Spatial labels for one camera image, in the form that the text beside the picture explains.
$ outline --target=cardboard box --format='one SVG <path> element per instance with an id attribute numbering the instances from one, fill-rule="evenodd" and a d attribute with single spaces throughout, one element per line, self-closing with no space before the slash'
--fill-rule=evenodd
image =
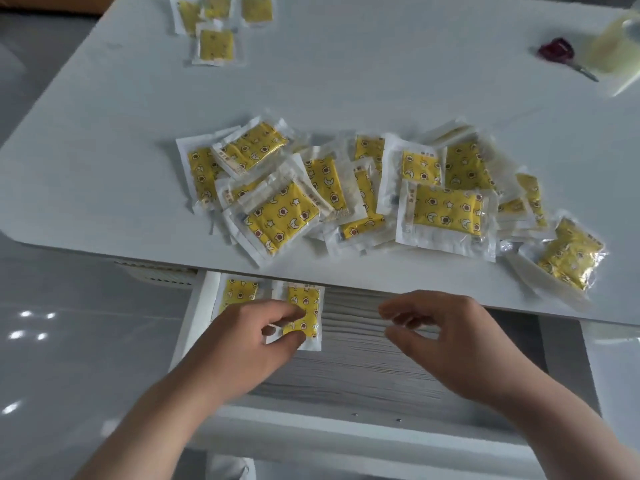
<path id="1" fill-rule="evenodd" d="M 114 0 L 0 0 L 0 8 L 66 11 L 102 15 Z"/>

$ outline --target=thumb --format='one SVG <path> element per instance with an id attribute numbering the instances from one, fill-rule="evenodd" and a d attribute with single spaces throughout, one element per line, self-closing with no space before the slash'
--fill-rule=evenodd
<path id="1" fill-rule="evenodd" d="M 306 339 L 305 332 L 295 330 L 267 345 L 267 361 L 271 372 L 277 371 L 286 364 Z"/>
<path id="2" fill-rule="evenodd" d="M 427 372 L 435 374 L 438 364 L 438 343 L 402 326 L 387 327 L 385 335 L 400 351 Z"/>

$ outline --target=white table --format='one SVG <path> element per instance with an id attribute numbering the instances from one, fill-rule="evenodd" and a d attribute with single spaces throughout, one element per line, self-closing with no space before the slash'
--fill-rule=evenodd
<path id="1" fill-rule="evenodd" d="M 246 68 L 187 63 L 167 0 L 117 0 L 0 152 L 0 226 L 16 241 L 100 255 L 404 292 L 469 294 L 537 314 L 640 324 L 639 89 L 608 100 L 530 48 L 596 34 L 604 7 L 537 0 L 279 0 L 247 34 Z M 331 260 L 308 240 L 258 270 L 187 206 L 173 140 L 268 107 L 303 130 L 411 136 L 458 115 L 612 249 L 580 315 L 530 293 L 507 266 L 421 250 Z"/>

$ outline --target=left hand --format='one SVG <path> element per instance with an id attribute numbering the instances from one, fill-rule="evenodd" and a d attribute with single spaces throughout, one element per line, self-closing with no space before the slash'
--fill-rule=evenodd
<path id="1" fill-rule="evenodd" d="M 236 399 L 287 363 L 305 341 L 304 332 L 290 332 L 266 345 L 264 336 L 299 320 L 305 311 L 277 300 L 230 305 L 196 341 L 170 373 L 178 387 L 195 396 L 204 417 Z"/>

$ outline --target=open drawer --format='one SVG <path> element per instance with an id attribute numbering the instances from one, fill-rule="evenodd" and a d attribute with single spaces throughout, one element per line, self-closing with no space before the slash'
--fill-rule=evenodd
<path id="1" fill-rule="evenodd" d="M 198 272 L 172 367 L 211 322 L 220 281 Z M 323 351 L 299 351 L 208 418 L 190 446 L 389 478 L 544 478 L 507 421 L 446 390 L 384 338 L 376 309 L 386 297 L 328 287 Z M 598 410 L 580 323 L 490 311 L 528 357 Z"/>

